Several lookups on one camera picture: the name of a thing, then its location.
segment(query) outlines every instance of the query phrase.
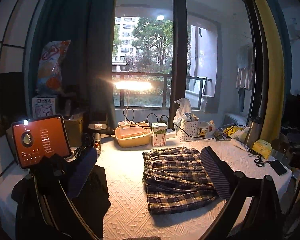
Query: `smartphone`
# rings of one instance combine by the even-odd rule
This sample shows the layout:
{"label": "smartphone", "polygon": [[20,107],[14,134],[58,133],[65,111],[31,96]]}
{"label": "smartphone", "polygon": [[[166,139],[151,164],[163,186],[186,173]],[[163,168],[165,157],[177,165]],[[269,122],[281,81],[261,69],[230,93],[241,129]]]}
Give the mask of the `smartphone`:
{"label": "smartphone", "polygon": [[270,166],[279,176],[287,172],[286,168],[278,160],[270,162]]}

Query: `music player app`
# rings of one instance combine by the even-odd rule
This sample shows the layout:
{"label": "music player app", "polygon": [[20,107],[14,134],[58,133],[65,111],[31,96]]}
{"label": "music player app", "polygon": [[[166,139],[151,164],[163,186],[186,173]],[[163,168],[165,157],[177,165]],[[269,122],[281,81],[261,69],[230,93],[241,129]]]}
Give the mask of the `music player app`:
{"label": "music player app", "polygon": [[22,168],[39,163],[43,156],[71,155],[60,117],[13,125],[13,133]]}

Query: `ceiling light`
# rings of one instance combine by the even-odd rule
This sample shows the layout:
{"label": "ceiling light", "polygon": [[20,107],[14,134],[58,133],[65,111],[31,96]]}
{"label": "ceiling light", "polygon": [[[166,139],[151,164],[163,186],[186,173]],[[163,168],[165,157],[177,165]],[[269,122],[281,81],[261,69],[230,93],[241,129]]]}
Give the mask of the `ceiling light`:
{"label": "ceiling light", "polygon": [[158,21],[162,21],[163,19],[164,19],[164,16],[163,16],[163,15],[158,15],[158,16],[157,16],[157,20],[158,20]]}

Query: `white textured tablecloth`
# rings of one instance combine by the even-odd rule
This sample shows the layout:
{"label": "white textured tablecloth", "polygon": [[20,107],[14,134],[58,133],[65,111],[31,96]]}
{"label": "white textured tablecloth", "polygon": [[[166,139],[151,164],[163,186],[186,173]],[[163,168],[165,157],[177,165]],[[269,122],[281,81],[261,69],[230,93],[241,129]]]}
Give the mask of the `white textured tablecloth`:
{"label": "white textured tablecloth", "polygon": [[[271,175],[279,198],[286,191],[292,175],[287,169],[287,173],[278,176],[268,163],[264,167],[257,167],[254,157],[249,157],[247,152],[229,142],[197,140],[180,143],[174,138],[168,139],[167,145],[162,148],[177,146],[191,147],[199,151],[210,146],[234,171],[243,171],[247,177],[258,179],[267,174]],[[151,149],[150,145],[124,149],[119,147],[113,138],[102,142],[97,165],[105,167],[111,202],[111,207],[104,217],[104,239],[160,236],[164,240],[196,240],[208,229],[225,205],[225,200],[218,199],[207,207],[197,210],[151,216],[142,185],[144,167],[142,152]],[[243,221],[250,202],[251,198],[247,198],[235,225]]]}

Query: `yellow pole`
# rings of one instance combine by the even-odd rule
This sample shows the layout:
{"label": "yellow pole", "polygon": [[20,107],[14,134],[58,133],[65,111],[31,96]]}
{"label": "yellow pole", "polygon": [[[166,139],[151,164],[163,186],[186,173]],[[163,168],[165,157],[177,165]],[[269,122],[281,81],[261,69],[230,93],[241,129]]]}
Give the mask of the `yellow pole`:
{"label": "yellow pole", "polygon": [[260,139],[269,143],[278,137],[284,98],[284,62],[281,40],[266,0],[254,0],[265,31],[269,59],[269,92],[266,116]]}

